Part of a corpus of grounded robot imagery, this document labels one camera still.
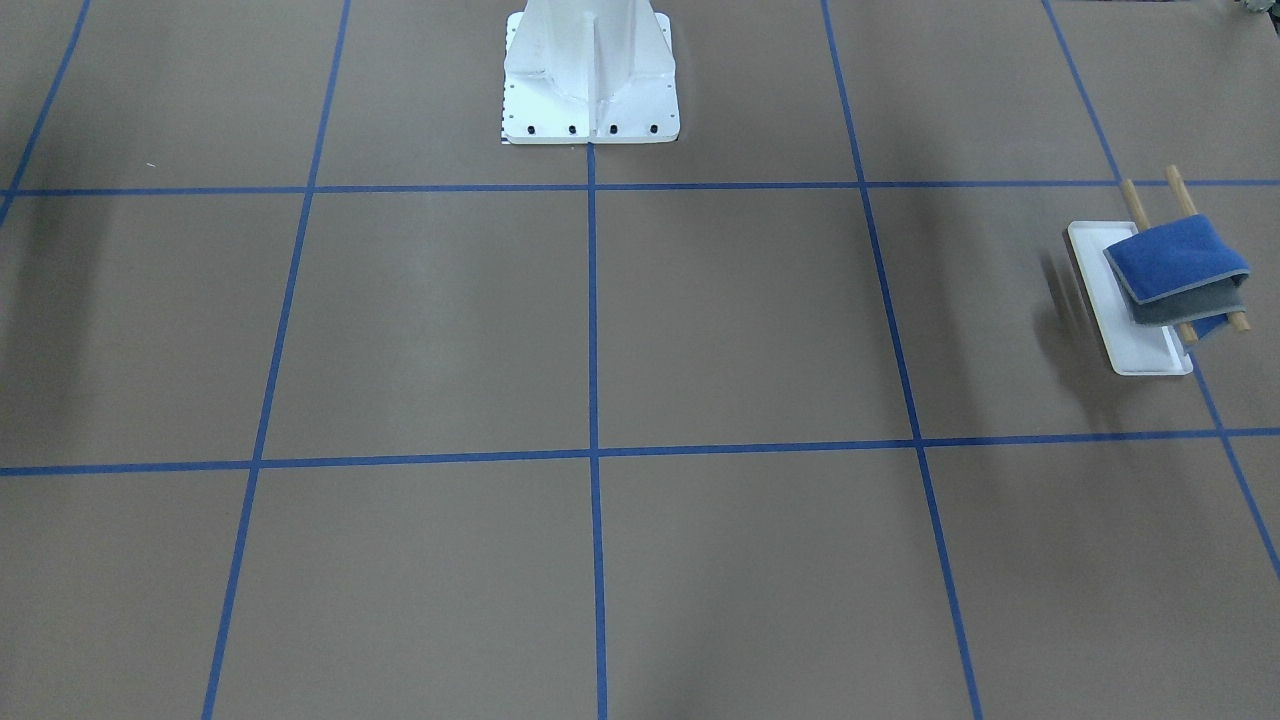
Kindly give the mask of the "blue microfiber towel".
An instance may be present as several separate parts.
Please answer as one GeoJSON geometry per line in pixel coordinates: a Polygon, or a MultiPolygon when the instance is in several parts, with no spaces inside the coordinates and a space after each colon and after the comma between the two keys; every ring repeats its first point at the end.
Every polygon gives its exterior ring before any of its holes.
{"type": "Polygon", "coordinates": [[[1103,256],[1137,325],[1189,324],[1203,338],[1247,311],[1251,265],[1203,214],[1139,231],[1103,256]]]}

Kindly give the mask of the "white wooden towel rack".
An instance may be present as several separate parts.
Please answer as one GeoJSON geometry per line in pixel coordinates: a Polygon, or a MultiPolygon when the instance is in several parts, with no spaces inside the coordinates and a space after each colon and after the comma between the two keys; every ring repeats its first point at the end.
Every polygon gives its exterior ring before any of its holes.
{"type": "MultiPolygon", "coordinates": [[[[1170,222],[1193,214],[1203,214],[1197,209],[1181,170],[1170,164],[1165,167],[1164,174],[1180,211],[1179,217],[1170,222]]],[[[1106,263],[1103,251],[1108,246],[1139,231],[1165,224],[1155,224],[1149,219],[1133,179],[1123,179],[1121,192],[1130,213],[1129,219],[1124,222],[1076,220],[1065,229],[1066,246],[1083,283],[1088,309],[1100,332],[1112,372],[1125,377],[1188,375],[1194,369],[1190,350],[1211,334],[1201,338],[1189,324],[1179,327],[1137,325],[1129,316],[1123,293],[1106,263]]],[[[1224,327],[1236,332],[1248,332],[1251,324],[1247,311],[1231,316],[1229,325],[1221,325],[1216,331],[1224,327]]]]}

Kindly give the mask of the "white pedestal column base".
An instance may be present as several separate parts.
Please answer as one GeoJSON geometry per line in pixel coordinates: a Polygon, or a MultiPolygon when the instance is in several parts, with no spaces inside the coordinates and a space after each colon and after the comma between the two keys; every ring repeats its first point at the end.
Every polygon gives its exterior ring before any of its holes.
{"type": "Polygon", "coordinates": [[[681,135],[672,24],[649,1],[529,1],[504,32],[500,140],[669,143],[681,135]]]}

